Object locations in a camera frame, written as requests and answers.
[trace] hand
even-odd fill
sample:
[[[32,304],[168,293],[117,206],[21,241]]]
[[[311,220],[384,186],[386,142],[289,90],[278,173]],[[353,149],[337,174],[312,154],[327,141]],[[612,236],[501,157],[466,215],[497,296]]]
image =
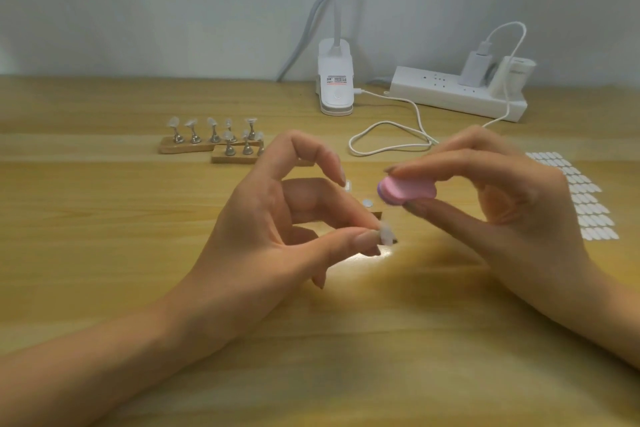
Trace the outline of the hand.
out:
[[[468,178],[486,222],[438,199],[405,204],[412,214],[470,246],[533,307],[566,323],[603,294],[564,174],[539,164],[493,132],[472,127],[428,155],[388,170],[396,178]]]
[[[260,321],[305,280],[324,287],[326,269],[356,253],[379,255],[380,222],[324,178],[282,181],[299,159],[345,184],[338,155],[310,135],[276,137],[236,187],[202,254],[162,303],[192,354],[204,357]],[[324,221],[318,237],[295,226]]]

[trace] wooden tabletop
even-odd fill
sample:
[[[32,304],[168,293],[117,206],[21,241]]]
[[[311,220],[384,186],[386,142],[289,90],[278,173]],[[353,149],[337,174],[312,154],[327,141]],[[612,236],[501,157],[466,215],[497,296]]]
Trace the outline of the wooden tabletop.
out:
[[[521,123],[494,130],[557,151],[602,189],[619,241],[594,259],[640,288],[640,93],[530,89]],[[254,332],[118,409],[104,426],[628,426],[640,374],[516,299],[474,253],[376,195],[391,152],[356,158],[349,137],[408,105],[356,97],[353,115],[319,111],[312,83],[0,78],[0,353],[147,303],[194,263],[245,165],[206,153],[159,155],[169,117],[245,117],[270,140],[288,128],[344,159],[353,194],[399,243],[332,268]],[[442,139],[486,119],[421,107]],[[411,141],[379,128],[357,145]],[[317,176],[317,167],[295,176]],[[480,216],[472,187],[440,196]]]

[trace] person's right hand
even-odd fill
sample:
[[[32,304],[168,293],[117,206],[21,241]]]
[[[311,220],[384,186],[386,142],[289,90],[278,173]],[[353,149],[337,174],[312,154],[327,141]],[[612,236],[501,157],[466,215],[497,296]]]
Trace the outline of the person's right hand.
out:
[[[404,207],[473,248],[503,284],[543,314],[567,325],[604,293],[604,273],[584,248],[564,174],[495,133],[468,128],[387,171],[400,179],[470,180],[486,221],[438,199]]]

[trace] sheet of adhesive nail tabs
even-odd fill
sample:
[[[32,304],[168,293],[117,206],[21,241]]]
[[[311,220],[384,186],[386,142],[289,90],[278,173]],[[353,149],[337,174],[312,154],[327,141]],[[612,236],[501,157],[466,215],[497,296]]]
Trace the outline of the sheet of adhesive nail tabs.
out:
[[[580,225],[582,238],[587,241],[618,240],[615,222],[609,209],[600,203],[606,193],[590,178],[582,174],[559,152],[527,152],[527,156],[543,165],[557,167],[564,173]]]

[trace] person's left hand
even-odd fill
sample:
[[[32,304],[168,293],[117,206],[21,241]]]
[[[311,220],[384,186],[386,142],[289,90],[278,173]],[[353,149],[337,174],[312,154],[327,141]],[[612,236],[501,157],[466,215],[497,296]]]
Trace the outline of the person's left hand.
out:
[[[266,316],[305,280],[324,287],[326,269],[356,253],[379,255],[380,222],[325,178],[282,181],[299,159],[344,186],[340,158],[315,137],[280,134],[236,187],[189,274],[161,303],[182,335],[211,354]],[[297,227],[324,221],[318,237]]]

